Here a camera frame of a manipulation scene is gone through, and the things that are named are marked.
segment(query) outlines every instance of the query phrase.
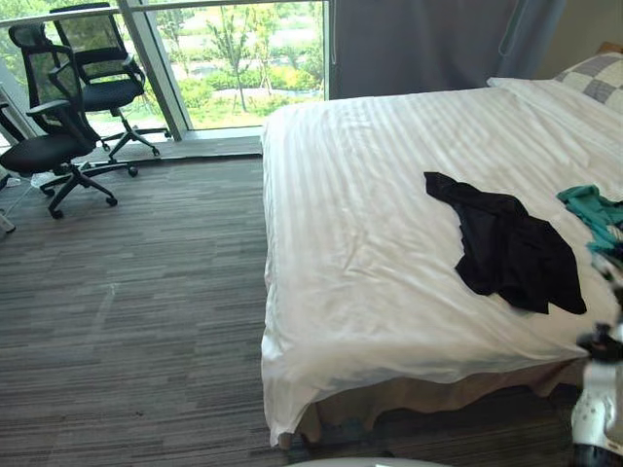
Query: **bed skirt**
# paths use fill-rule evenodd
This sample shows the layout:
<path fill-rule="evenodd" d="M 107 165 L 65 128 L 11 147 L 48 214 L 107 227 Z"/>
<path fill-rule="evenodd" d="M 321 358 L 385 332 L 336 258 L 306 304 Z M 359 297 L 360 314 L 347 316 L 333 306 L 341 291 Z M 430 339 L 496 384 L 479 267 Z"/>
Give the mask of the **bed skirt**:
<path fill-rule="evenodd" d="M 540 397 L 548 396 L 560 383 L 579 386 L 585 359 L 539 365 L 510 373 L 478 374 L 451 384 L 400 377 L 372 386 L 351 389 L 311 404 L 297 433 L 312 443 L 322 437 L 322 423 L 339 425 L 348 419 L 361 421 L 371 430 L 379 415 L 396 409 L 421 413 L 455 411 L 499 389 L 528 386 Z M 290 434 L 279 436 L 279 446 L 289 449 Z"/>

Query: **chair base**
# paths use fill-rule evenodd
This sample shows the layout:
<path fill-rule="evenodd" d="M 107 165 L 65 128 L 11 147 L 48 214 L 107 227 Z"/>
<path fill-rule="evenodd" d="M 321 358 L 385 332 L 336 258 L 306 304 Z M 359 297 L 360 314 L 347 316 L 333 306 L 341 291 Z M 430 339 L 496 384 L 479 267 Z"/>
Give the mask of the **chair base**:
<path fill-rule="evenodd" d="M 138 141 L 140 143 L 143 143 L 145 146 L 150 147 L 152 149 L 152 153 L 154 154 L 155 158 L 160 155 L 160 151 L 158 150 L 158 148 L 156 148 L 154 144 L 147 141 L 142 135 L 164 133 L 165 137 L 170 138 L 171 135 L 167 128 L 165 127 L 133 128 L 129 125 L 128 120 L 126 120 L 126 117 L 124 117 L 124 114 L 121 112 L 121 110 L 113 109 L 110 111 L 110 113 L 114 117 L 121 117 L 121 122 L 122 124 L 124 124 L 124 129 L 126 130 L 122 133 L 113 134 L 111 136 L 106 136 L 100 139 L 102 148 L 104 148 L 105 151 L 108 151 L 109 149 L 109 146 L 106 144 L 106 141 L 113 141 L 113 140 L 119 139 L 115 147 L 108 154 L 108 159 L 110 160 L 111 163 L 117 163 L 117 160 L 115 159 L 115 154 L 117 154 L 121 148 L 126 146 L 126 144 L 128 144 L 129 141 Z"/>
<path fill-rule="evenodd" d="M 108 164 L 101 167 L 87 168 L 85 170 L 80 170 L 77 165 L 69 164 L 68 170 L 69 173 L 66 175 L 62 175 L 54 180 L 51 180 L 48 183 L 44 183 L 39 187 L 46 196 L 53 197 L 52 202 L 48 206 L 48 210 L 50 214 L 55 219 L 60 219 L 63 217 L 62 211 L 56 209 L 61 201 L 67 198 L 67 195 L 71 193 L 71 191 L 76 188 L 78 185 L 81 185 L 85 188 L 93 187 L 96 190 L 101 191 L 105 195 L 107 195 L 106 202 L 111 206 L 117 205 L 117 199 L 115 196 L 107 190 L 106 188 L 99 185 L 97 182 L 91 179 L 95 175 L 99 175 L 101 173 L 112 172 L 113 170 L 119 169 L 128 169 L 128 165 L 125 163 L 116 163 L 116 164 Z M 53 187 L 57 185 L 62 185 L 58 193 L 55 194 Z"/>

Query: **striped carpet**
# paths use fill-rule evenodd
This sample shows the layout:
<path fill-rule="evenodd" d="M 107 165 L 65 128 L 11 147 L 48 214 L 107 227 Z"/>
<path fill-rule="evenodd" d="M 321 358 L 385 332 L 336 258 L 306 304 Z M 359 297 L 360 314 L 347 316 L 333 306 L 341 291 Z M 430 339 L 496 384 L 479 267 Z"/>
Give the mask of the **striped carpet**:
<path fill-rule="evenodd" d="M 266 237 L 258 160 L 141 167 L 47 215 L 0 192 L 0 465 L 281 466 L 377 455 L 564 466 L 577 397 L 499 391 L 454 413 L 388 413 L 372 433 L 268 446 L 260 379 Z"/>

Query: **chair seat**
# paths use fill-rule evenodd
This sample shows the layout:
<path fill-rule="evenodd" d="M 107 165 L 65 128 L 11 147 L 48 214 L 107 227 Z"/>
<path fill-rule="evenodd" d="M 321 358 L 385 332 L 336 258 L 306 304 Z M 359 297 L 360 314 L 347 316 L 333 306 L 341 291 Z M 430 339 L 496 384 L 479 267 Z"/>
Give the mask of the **chair seat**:
<path fill-rule="evenodd" d="M 143 93 L 140 85 L 132 80 L 94 83 L 82 89 L 82 96 L 87 112 L 111 110 L 130 104 Z"/>
<path fill-rule="evenodd" d="M 67 134 L 47 134 L 13 146 L 0 156 L 0 165 L 13 172 L 47 172 L 91 151 Z"/>

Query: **cable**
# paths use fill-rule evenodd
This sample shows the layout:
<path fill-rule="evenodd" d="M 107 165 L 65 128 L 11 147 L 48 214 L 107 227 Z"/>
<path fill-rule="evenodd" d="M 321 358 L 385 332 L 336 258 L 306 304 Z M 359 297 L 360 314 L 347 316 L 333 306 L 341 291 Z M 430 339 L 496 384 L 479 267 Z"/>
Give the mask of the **cable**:
<path fill-rule="evenodd" d="M 26 191 L 25 191 L 25 192 L 23 192 L 23 193 L 21 194 L 21 196 L 20 196 L 20 197 L 19 197 L 16 201 L 14 201 L 14 203 L 13 203 L 13 204 L 11 204 L 11 206 L 9 206 L 7 209 L 5 209 L 5 210 L 4 210 L 4 214 L 5 214 L 6 216 L 8 216 L 9 214 L 11 214 L 11 211 L 13 210 L 13 208 L 14 208 L 14 207 L 16 207 L 16 206 L 18 205 L 18 203 L 19 203 L 22 199 L 24 199 L 24 198 L 26 197 L 26 195 L 28 195 L 28 193 L 30 193 L 30 190 L 32 190 L 32 188 L 33 188 L 33 187 L 32 187 L 32 185 L 28 184 L 28 188 L 26 189 Z"/>

